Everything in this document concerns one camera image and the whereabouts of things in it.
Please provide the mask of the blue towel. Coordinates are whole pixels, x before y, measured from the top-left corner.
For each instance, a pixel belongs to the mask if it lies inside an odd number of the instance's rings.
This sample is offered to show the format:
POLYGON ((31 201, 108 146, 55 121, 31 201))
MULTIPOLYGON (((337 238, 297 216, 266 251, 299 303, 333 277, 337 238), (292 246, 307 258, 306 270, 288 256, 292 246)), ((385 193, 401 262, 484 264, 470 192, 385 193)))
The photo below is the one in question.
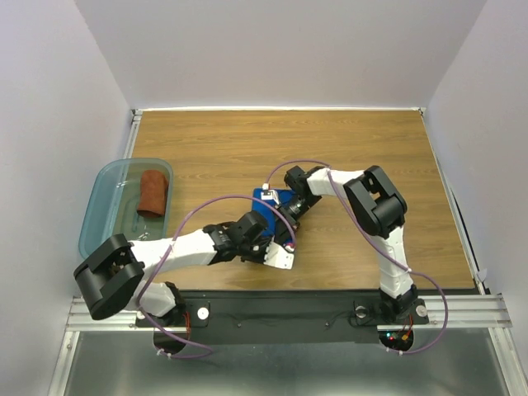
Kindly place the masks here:
MULTIPOLYGON (((294 192, 288 189, 278 189, 276 190, 276 192, 278 193, 278 200, 281 204, 287 204, 294 196, 294 192)), ((255 210, 256 212, 261 214, 268 223, 268 227, 265 231, 262 232, 262 237, 273 236, 276 242, 280 243, 279 232, 281 230, 284 230, 286 237, 285 243, 290 243, 292 241, 290 237, 290 232, 287 230, 281 220, 276 219, 275 213, 272 210, 270 210, 263 204, 255 201, 252 202, 252 210, 255 210)))

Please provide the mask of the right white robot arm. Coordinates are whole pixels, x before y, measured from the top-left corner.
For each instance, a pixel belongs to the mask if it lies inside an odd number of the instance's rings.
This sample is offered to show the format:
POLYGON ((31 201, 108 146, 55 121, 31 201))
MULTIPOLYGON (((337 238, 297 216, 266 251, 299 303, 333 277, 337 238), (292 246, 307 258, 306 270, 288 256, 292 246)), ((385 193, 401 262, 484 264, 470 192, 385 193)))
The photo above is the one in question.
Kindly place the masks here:
POLYGON ((292 224, 324 196, 340 200, 365 240, 375 249, 379 264, 379 312, 384 321, 405 317, 417 298, 403 247, 407 203, 381 167, 345 172, 321 163, 309 171, 295 166, 284 177, 291 197, 276 208, 292 224))

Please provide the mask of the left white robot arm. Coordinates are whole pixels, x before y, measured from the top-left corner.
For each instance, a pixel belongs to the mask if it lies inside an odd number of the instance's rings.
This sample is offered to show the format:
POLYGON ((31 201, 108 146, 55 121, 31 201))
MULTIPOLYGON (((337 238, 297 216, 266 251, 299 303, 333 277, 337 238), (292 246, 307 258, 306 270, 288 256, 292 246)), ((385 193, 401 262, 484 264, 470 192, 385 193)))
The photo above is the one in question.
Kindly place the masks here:
POLYGON ((261 256, 271 241, 262 235, 266 218, 252 210, 236 222, 209 224, 176 239, 129 241, 109 237, 74 271, 91 318, 107 319, 122 310, 143 310, 173 325, 182 319, 183 300, 176 287, 156 283, 163 271, 261 256))

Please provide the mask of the brown towel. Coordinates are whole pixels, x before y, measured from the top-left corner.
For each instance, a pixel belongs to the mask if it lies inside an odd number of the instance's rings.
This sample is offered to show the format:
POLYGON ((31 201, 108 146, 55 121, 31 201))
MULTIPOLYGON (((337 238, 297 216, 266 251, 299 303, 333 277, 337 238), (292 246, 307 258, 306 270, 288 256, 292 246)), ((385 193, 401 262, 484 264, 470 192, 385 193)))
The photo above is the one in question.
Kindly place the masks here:
POLYGON ((144 218, 160 218, 165 215, 168 179, 158 170, 146 170, 140 179, 137 213, 144 218))

